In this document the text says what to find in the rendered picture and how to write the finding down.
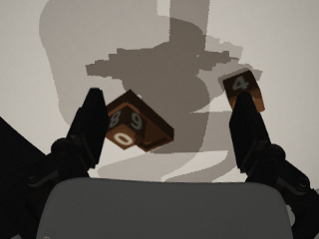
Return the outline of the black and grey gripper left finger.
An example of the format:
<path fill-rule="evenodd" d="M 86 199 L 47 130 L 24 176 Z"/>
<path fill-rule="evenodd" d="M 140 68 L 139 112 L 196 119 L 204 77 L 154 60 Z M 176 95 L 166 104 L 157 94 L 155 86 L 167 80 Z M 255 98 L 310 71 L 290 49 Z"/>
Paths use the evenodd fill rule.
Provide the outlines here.
<path fill-rule="evenodd" d="M 1 208 L 22 239 L 36 239 L 40 223 L 36 209 L 55 185 L 90 177 L 88 170 L 99 164 L 109 122 L 103 91 L 90 88 L 67 136 L 55 140 L 51 152 L 30 165 L 24 178 L 3 196 Z"/>

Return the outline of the brown digit cube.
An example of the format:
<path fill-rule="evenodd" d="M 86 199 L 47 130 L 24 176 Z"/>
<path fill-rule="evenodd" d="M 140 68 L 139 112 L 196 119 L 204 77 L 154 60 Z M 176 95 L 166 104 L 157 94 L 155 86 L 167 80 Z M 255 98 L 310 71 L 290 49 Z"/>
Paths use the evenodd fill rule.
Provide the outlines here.
<path fill-rule="evenodd" d="M 233 110 L 237 95 L 250 92 L 259 113 L 265 110 L 259 86 L 250 70 L 222 81 L 228 102 Z"/>
<path fill-rule="evenodd" d="M 145 141 L 147 121 L 128 105 L 111 116 L 106 138 L 125 150 Z"/>

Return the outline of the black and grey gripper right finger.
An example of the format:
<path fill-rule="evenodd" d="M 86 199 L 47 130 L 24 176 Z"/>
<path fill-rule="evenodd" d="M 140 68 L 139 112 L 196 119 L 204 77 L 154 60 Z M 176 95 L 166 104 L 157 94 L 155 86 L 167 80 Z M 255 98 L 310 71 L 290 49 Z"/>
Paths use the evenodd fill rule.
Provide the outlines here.
<path fill-rule="evenodd" d="M 319 233 L 319 194 L 311 189 L 309 178 L 285 159 L 284 149 L 271 144 L 251 93 L 237 95 L 229 130 L 237 168 L 247 175 L 245 182 L 277 189 L 295 216 L 293 239 L 314 239 Z"/>

